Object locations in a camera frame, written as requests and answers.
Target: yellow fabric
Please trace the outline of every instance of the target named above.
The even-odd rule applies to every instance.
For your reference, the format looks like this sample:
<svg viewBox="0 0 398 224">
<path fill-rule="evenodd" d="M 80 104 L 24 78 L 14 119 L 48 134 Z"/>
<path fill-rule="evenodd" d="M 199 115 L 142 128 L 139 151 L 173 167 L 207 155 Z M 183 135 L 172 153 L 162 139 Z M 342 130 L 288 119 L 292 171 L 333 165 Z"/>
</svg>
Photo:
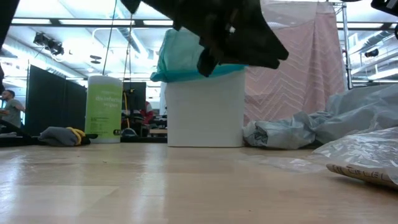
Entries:
<svg viewBox="0 0 398 224">
<path fill-rule="evenodd" d="M 84 133 L 84 131 L 71 127 L 67 127 L 67 129 L 71 130 L 75 134 L 75 136 L 77 137 L 76 146 L 79 146 L 81 144 L 82 137 L 86 137 L 86 133 Z"/>
</svg>

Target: gray plastic sheet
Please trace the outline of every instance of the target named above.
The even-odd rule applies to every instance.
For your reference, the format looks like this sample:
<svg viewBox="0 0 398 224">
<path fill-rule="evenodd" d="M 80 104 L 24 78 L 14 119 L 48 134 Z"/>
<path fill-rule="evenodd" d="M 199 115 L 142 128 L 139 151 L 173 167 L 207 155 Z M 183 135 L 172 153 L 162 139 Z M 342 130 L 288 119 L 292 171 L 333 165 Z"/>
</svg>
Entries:
<svg viewBox="0 0 398 224">
<path fill-rule="evenodd" d="M 331 96 L 325 111 L 299 112 L 280 121 L 253 121 L 244 129 L 251 146 L 299 149 L 315 140 L 326 144 L 347 135 L 398 126 L 398 85 L 357 88 Z"/>
<path fill-rule="evenodd" d="M 347 165 L 383 168 L 398 184 L 398 127 L 346 136 L 313 153 Z"/>
</svg>

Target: ceiling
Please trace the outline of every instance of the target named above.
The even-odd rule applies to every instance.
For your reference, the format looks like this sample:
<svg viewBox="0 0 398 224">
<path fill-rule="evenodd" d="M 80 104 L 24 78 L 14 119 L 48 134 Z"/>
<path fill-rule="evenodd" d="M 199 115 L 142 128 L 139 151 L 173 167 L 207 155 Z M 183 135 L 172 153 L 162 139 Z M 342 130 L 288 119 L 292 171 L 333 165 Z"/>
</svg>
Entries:
<svg viewBox="0 0 398 224">
<path fill-rule="evenodd" d="M 348 3 L 347 13 L 349 22 L 396 22 L 395 16 L 377 11 L 370 7 L 371 0 Z M 109 19 L 113 16 L 115 1 L 113 0 L 21 0 L 16 17 L 36 18 L 70 18 L 70 19 Z M 118 19 L 129 19 L 128 10 L 117 0 Z M 168 19 L 150 6 L 141 3 L 133 19 Z M 337 21 L 342 21 L 341 13 Z M 76 77 L 89 77 L 103 72 L 112 77 L 130 77 L 136 80 L 149 81 L 157 65 L 157 53 L 162 45 L 165 32 L 168 28 L 137 28 L 134 29 L 136 41 L 146 50 L 154 53 L 154 57 L 144 57 L 132 54 L 131 65 L 126 61 L 126 50 L 129 45 L 120 30 L 96 29 L 84 27 L 40 27 L 40 26 L 12 26 L 9 29 L 9 38 L 18 41 L 28 48 L 51 58 L 47 50 L 33 43 L 36 33 L 44 33 L 47 37 L 63 43 L 65 54 L 54 58 L 67 68 L 70 68 Z M 108 58 L 104 70 L 107 46 L 109 42 Z M 100 64 L 91 63 L 90 55 L 100 56 Z"/>
</svg>

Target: wooden table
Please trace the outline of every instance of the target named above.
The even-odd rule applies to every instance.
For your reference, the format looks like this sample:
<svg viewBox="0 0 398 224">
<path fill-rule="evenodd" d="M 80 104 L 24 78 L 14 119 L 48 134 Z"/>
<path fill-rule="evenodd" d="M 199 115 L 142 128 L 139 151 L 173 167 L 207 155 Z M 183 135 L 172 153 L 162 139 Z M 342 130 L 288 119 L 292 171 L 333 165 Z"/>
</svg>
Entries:
<svg viewBox="0 0 398 224">
<path fill-rule="evenodd" d="M 0 150 L 0 223 L 397 223 L 398 194 L 310 151 L 102 144 Z M 270 157 L 281 158 L 271 164 Z"/>
</svg>

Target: black partition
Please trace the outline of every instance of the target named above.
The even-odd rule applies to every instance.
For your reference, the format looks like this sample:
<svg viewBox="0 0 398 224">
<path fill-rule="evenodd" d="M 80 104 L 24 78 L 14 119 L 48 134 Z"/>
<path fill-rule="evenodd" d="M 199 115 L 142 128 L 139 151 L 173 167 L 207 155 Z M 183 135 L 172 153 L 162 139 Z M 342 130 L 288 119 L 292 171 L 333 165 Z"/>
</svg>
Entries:
<svg viewBox="0 0 398 224">
<path fill-rule="evenodd" d="M 84 130 L 86 88 L 30 66 L 24 130 L 38 136 L 49 126 Z"/>
</svg>

